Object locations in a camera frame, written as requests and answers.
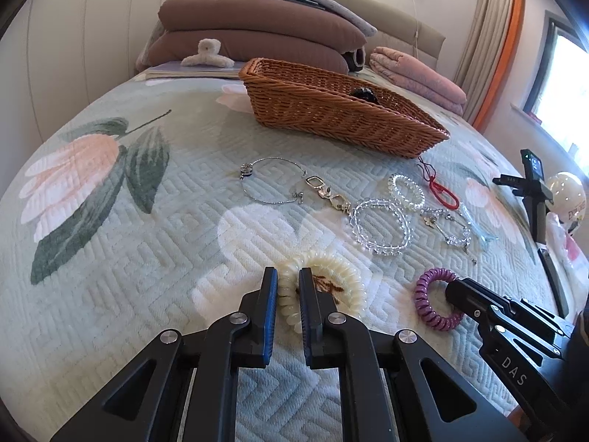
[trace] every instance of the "flower stem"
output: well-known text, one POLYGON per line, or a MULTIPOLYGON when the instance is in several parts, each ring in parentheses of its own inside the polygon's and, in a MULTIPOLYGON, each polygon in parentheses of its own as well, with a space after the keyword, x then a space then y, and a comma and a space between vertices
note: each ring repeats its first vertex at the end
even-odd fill
POLYGON ((135 129, 132 129, 131 131, 127 131, 125 134, 121 134, 119 137, 117 137, 117 140, 120 140, 123 136, 127 136, 128 134, 131 134, 133 131, 137 131, 138 129, 141 129, 143 126, 147 126, 149 123, 153 123, 154 121, 157 121, 158 119, 160 119, 161 117, 167 116, 172 112, 171 109, 169 109, 168 111, 166 111, 164 114, 155 117, 154 119, 148 121, 147 123, 143 123, 141 126, 137 126, 135 129))

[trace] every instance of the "headboard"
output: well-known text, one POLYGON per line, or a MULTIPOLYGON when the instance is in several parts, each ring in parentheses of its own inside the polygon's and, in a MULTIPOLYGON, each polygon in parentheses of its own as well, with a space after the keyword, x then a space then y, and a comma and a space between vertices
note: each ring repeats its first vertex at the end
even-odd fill
POLYGON ((355 14, 378 29, 375 36, 368 39, 366 54, 376 46, 387 46, 404 53, 417 56, 415 51, 415 32, 419 30, 417 49, 419 59, 436 69, 438 56, 446 37, 430 26, 424 25, 412 16, 376 0, 334 0, 349 8, 355 14))

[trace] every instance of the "window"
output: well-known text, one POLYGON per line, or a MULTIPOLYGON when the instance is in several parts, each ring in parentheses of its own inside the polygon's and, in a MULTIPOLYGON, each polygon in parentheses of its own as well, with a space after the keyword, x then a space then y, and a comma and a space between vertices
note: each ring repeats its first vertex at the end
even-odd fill
POLYGON ((538 75, 523 111, 589 175, 589 53, 572 28, 549 17, 538 75))

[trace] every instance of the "book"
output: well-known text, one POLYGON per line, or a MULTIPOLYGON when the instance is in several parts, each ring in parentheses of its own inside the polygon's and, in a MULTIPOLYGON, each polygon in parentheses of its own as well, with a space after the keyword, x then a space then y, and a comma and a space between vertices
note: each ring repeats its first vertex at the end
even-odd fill
POLYGON ((231 68, 219 68, 198 64, 197 66, 182 66, 179 61, 153 66, 144 71, 145 79, 154 78, 227 78, 239 79, 239 70, 244 62, 236 62, 231 68))

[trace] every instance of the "silver bolt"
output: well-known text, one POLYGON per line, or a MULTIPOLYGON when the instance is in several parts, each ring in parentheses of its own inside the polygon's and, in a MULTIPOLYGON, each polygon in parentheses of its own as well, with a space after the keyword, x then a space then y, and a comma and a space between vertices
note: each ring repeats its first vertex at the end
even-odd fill
POLYGON ((399 333, 399 340, 405 344, 413 344, 413 342, 417 341, 417 334, 410 329, 403 329, 399 333))
POLYGON ((175 330, 166 330, 160 335, 160 341, 164 344, 172 344, 178 340, 178 333, 175 330))
POLYGON ((332 312, 328 316, 328 321, 332 324, 343 324, 346 322, 346 315, 342 314, 341 312, 332 312))
POLYGON ((234 312, 229 316, 231 324, 243 324, 247 322, 247 316, 243 312, 234 312))

